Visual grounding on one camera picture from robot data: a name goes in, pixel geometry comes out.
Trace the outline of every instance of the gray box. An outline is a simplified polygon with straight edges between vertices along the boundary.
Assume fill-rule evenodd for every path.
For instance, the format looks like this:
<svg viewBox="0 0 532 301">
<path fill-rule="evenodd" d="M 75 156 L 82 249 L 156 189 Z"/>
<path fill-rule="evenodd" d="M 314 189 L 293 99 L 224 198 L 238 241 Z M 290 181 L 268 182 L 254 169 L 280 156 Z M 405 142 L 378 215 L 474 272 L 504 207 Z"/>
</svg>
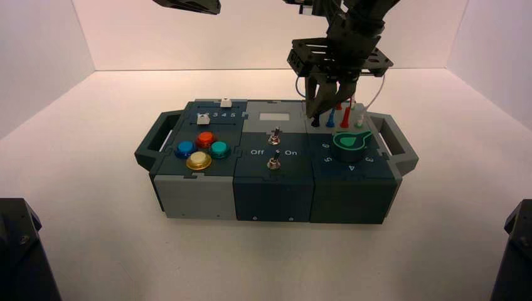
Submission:
<svg viewBox="0 0 532 301">
<path fill-rule="evenodd" d="M 233 177 L 156 175 L 154 184 L 168 218 L 236 219 Z"/>
</svg>

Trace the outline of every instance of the push button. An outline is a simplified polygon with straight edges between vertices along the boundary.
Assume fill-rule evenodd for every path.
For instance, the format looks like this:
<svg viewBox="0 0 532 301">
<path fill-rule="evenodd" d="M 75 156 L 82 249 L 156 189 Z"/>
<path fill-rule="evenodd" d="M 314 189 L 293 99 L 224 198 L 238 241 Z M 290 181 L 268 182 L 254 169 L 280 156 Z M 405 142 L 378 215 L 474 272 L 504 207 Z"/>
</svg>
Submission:
<svg viewBox="0 0 532 301">
<path fill-rule="evenodd" d="M 178 144 L 178 148 L 176 149 L 176 156 L 178 158 L 188 158 L 193 152 L 197 150 L 196 146 L 192 143 L 192 141 L 182 141 Z"/>
<path fill-rule="evenodd" d="M 196 139 L 196 145 L 200 149 L 208 149 L 214 141 L 216 141 L 216 138 L 212 132 L 202 132 Z"/>
<path fill-rule="evenodd" d="M 215 159 L 222 159 L 227 156 L 229 156 L 229 153 L 231 152 L 231 149 L 229 148 L 229 145 L 223 141 L 216 141 L 211 145 L 211 157 Z"/>
<path fill-rule="evenodd" d="M 200 171 L 206 169 L 212 163 L 211 156 L 204 152 L 195 152 L 186 160 L 186 167 L 193 171 Z"/>
</svg>

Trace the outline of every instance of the red button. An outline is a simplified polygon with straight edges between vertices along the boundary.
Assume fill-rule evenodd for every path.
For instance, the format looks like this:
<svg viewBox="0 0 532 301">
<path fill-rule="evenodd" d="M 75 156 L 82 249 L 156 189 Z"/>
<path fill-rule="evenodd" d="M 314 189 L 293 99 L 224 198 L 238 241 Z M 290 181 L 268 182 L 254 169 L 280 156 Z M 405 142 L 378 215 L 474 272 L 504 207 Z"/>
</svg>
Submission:
<svg viewBox="0 0 532 301">
<path fill-rule="evenodd" d="M 202 132 L 196 139 L 196 145 L 199 148 L 206 149 L 211 147 L 211 144 L 216 141 L 215 135 L 211 132 Z"/>
</svg>

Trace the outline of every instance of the cable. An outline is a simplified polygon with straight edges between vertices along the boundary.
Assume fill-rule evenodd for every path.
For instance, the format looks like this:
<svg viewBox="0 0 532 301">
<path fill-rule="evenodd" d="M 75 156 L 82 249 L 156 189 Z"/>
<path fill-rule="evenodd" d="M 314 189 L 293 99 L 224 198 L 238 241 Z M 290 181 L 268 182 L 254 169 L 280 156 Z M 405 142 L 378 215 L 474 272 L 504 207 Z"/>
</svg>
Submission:
<svg viewBox="0 0 532 301">
<path fill-rule="evenodd" d="M 295 79 L 295 90 L 297 91 L 297 94 L 299 94 L 303 98 L 307 98 L 305 95 L 301 94 L 301 92 L 299 91 L 299 87 L 297 86 L 297 82 L 299 82 L 299 77 L 297 77 Z"/>
<path fill-rule="evenodd" d="M 381 87 L 379 88 L 379 90 L 377 91 L 377 94 L 375 94 L 375 97 L 373 97 L 373 99 L 370 101 L 370 103 L 364 108 L 364 112 L 368 110 L 368 108 L 370 107 L 370 105 L 373 104 L 373 102 L 375 102 L 375 100 L 377 99 L 377 97 L 379 96 L 379 94 L 381 93 L 382 91 L 382 88 L 384 87 L 384 82 L 386 80 L 386 74 L 383 75 L 383 81 L 381 83 Z"/>
</svg>

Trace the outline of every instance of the metal toggle switch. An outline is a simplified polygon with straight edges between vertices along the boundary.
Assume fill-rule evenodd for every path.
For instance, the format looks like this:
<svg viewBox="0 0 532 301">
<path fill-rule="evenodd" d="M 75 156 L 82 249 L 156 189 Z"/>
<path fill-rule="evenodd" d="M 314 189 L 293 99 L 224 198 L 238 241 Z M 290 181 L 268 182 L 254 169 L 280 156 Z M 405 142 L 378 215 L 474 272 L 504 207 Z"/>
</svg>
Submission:
<svg viewBox="0 0 532 301">
<path fill-rule="evenodd" d="M 270 135 L 270 138 L 268 139 L 268 143 L 271 145 L 278 145 L 281 143 L 281 139 L 279 138 L 279 132 L 280 128 L 275 127 L 275 131 L 272 135 Z"/>
<path fill-rule="evenodd" d="M 279 156 L 281 156 L 281 151 L 280 150 L 276 150 L 275 154 L 274 154 L 274 157 L 270 158 L 270 160 L 268 161 L 268 164 L 266 164 L 266 166 L 269 169 L 271 169 L 271 170 L 280 169 L 281 168 L 281 162 L 279 161 Z"/>
</svg>

